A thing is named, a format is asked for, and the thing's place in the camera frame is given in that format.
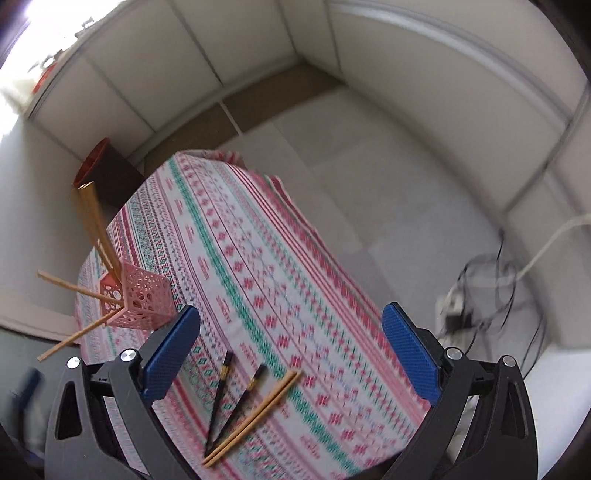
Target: red object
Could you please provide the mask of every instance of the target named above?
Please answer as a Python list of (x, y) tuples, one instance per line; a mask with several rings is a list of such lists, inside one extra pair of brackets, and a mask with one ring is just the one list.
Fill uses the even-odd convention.
[(121, 209), (142, 185), (144, 177), (104, 138), (82, 162), (73, 187), (78, 189), (91, 181), (95, 182), (101, 203)]

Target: white cable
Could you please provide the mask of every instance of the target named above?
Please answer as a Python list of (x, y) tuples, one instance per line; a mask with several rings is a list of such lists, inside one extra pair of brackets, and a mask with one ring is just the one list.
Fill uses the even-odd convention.
[[(527, 273), (534, 267), (534, 265), (538, 262), (538, 260), (544, 255), (550, 246), (556, 241), (556, 239), (565, 232), (576, 228), (578, 226), (585, 226), (591, 225), (591, 213), (587, 213), (585, 215), (581, 215), (578, 217), (571, 218), (568, 222), (566, 222), (562, 227), (555, 231), (554, 235), (550, 237), (550, 239), (546, 242), (546, 244), (542, 247), (542, 249), (535, 255), (534, 258), (516, 275), (512, 275), (510, 277), (499, 277), (499, 278), (486, 278), (486, 277), (473, 277), (466, 279), (468, 285), (477, 288), (496, 288), (496, 287), (508, 287), (509, 285), (513, 284), (513, 282), (521, 280)], [(452, 295), (452, 292), (457, 287), (455, 284), (448, 297)]]

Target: patterned tablecloth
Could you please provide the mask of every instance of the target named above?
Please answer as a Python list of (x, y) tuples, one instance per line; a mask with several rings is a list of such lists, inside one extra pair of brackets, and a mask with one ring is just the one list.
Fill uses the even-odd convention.
[[(380, 312), (334, 260), (281, 182), (229, 163), (234, 154), (178, 153), (154, 173), (109, 227), (119, 254), (170, 279), (201, 335), (154, 410), (203, 479), (340, 479), (399, 452), (429, 404), (416, 396), (379, 325)], [(79, 277), (97, 288), (93, 251)], [(81, 325), (99, 317), (79, 296)], [(140, 347), (148, 332), (99, 328), (84, 337), (87, 363)], [(236, 357), (221, 426), (257, 366), (268, 375), (254, 403), (289, 368), (304, 374), (287, 399), (213, 469), (203, 444), (226, 350)], [(132, 466), (141, 462), (109, 408)]]

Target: pink plastic basket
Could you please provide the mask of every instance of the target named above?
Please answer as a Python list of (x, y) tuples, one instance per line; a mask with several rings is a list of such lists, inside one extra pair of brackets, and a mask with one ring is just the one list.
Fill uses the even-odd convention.
[[(108, 297), (123, 299), (125, 307), (107, 322), (112, 327), (156, 330), (168, 323), (177, 313), (174, 308), (170, 282), (162, 275), (121, 262), (121, 286), (105, 273), (99, 280), (100, 292)], [(102, 301), (103, 315), (117, 308), (115, 304)]]

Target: silver screw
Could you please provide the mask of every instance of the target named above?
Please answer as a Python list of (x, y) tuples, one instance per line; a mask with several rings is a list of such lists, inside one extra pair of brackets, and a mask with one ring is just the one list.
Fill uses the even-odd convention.
[(68, 363), (66, 365), (68, 366), (68, 368), (74, 370), (76, 367), (78, 367), (78, 365), (80, 365), (80, 359), (77, 356), (73, 356), (68, 360)]
[(451, 348), (448, 348), (446, 354), (447, 354), (447, 357), (450, 358), (451, 360), (459, 360), (464, 355), (459, 348), (456, 348), (454, 346)]
[(135, 358), (135, 350), (129, 348), (121, 353), (121, 360), (124, 362), (131, 362)]
[(514, 367), (517, 365), (517, 362), (515, 361), (515, 359), (512, 356), (509, 355), (505, 355), (503, 357), (503, 363), (508, 366), (508, 367)]

